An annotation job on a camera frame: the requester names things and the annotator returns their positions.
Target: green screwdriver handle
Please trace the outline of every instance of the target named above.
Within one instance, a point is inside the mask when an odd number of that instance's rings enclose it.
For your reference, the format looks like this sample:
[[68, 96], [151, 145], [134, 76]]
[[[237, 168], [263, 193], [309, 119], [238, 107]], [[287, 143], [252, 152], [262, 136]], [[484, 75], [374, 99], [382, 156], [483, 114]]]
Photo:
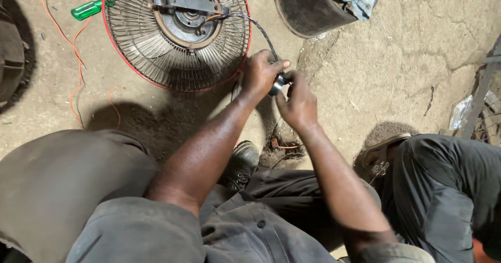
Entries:
[[[78, 6], [71, 10], [71, 15], [77, 20], [84, 20], [91, 15], [95, 15], [96, 13], [101, 11], [101, 0], [91, 1], [81, 6]], [[115, 5], [115, 0], [105, 0], [105, 6], [111, 7]]]

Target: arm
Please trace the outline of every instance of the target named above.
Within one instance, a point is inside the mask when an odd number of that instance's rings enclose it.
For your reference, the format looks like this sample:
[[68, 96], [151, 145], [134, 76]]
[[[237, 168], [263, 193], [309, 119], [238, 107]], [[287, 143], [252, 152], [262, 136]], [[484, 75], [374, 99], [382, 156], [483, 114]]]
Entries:
[[348, 253], [357, 253], [375, 243], [396, 242], [383, 213], [318, 124], [317, 99], [304, 74], [289, 74], [294, 82], [289, 89], [291, 98], [285, 102], [280, 92], [277, 105], [308, 150], [329, 211], [343, 227]]
[[146, 198], [198, 211], [221, 176], [248, 116], [289, 61], [272, 61], [262, 50], [246, 60], [242, 91], [221, 113], [176, 151], [152, 180]]

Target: plastic bag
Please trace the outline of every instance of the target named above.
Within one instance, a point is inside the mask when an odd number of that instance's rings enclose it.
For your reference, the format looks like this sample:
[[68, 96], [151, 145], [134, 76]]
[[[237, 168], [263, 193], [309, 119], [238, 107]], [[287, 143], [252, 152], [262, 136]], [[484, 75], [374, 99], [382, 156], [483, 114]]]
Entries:
[[472, 95], [469, 95], [456, 105], [450, 118], [449, 130], [457, 130], [466, 123], [468, 114], [472, 110], [472, 100]]

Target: red fan guard rim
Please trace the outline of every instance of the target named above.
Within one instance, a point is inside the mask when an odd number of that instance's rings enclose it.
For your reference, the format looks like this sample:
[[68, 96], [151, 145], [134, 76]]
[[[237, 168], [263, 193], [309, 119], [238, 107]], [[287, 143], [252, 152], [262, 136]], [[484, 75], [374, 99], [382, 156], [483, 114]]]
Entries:
[[[247, 8], [247, 15], [250, 16], [250, 13], [251, 11], [249, 10], [249, 4], [247, 2], [247, 0], [244, 0], [244, 2], [246, 3], [246, 8]], [[197, 90], [197, 91], [181, 91], [181, 90], [176, 90], [176, 89], [172, 89], [172, 88], [169, 88], [169, 87], [166, 87], [166, 86], [162, 86], [154, 81], [152, 81], [151, 79], [145, 77], [143, 74], [141, 74], [135, 67], [133, 67], [130, 62], [125, 58], [125, 56], [122, 54], [122, 52], [118, 49], [117, 47], [117, 44], [115, 43], [115, 41], [113, 40], [113, 36], [111, 36], [111, 32], [110, 32], [110, 28], [108, 26], [108, 22], [106, 21], [106, 12], [105, 12], [105, 1], [104, 0], [101, 0], [101, 12], [103, 14], [103, 22], [104, 22], [104, 27], [106, 28], [106, 32], [108, 33], [108, 36], [110, 37], [110, 40], [111, 40], [111, 43], [113, 44], [113, 46], [115, 47], [115, 49], [117, 50], [118, 54], [122, 57], [122, 59], [125, 61], [125, 63], [130, 67], [132, 68], [132, 70], [134, 70], [139, 76], [141, 76], [142, 79], [145, 79], [146, 81], [152, 83], [153, 85], [155, 86], [158, 86], [160, 88], [163, 88], [163, 89], [167, 89], [169, 91], [174, 91], [174, 92], [180, 92], [180, 93], [201, 93], [201, 92], [206, 92], [206, 91], [209, 91], [209, 90], [212, 90], [214, 89], [215, 87], [218, 87], [218, 86], [221, 86], [223, 84], [225, 84], [226, 82], [230, 81], [233, 77], [235, 77], [235, 75], [237, 75], [239, 72], [241, 72], [241, 69], [243, 67], [243, 63], [246, 61], [247, 59], [247, 54], [249, 52], [249, 47], [250, 47], [250, 39], [252, 37], [252, 24], [251, 22], [249, 21], [249, 40], [248, 40], [248, 43], [247, 43], [247, 49], [246, 49], [246, 53], [245, 55], [243, 55], [243, 60], [240, 64], [240, 67], [237, 68], [237, 70], [235, 71], [235, 73], [228, 77], [226, 80], [216, 84], [215, 86], [212, 86], [212, 87], [209, 87], [209, 88], [205, 88], [205, 89], [201, 89], [201, 90]]]

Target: hand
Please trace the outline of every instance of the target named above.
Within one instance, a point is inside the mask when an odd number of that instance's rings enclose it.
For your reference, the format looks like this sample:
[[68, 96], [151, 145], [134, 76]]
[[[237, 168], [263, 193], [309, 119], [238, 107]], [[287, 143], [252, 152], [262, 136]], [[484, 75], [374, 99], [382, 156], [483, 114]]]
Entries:
[[299, 135], [303, 135], [319, 125], [317, 97], [311, 92], [310, 87], [308, 87], [304, 72], [293, 70], [285, 76], [293, 82], [291, 87], [289, 87], [288, 96], [290, 98], [285, 102], [284, 94], [282, 91], [279, 91], [275, 100], [284, 120]]
[[291, 65], [290, 61], [274, 61], [275, 57], [271, 51], [262, 50], [249, 57], [245, 62], [242, 94], [256, 99], [256, 104], [272, 89], [277, 74]]

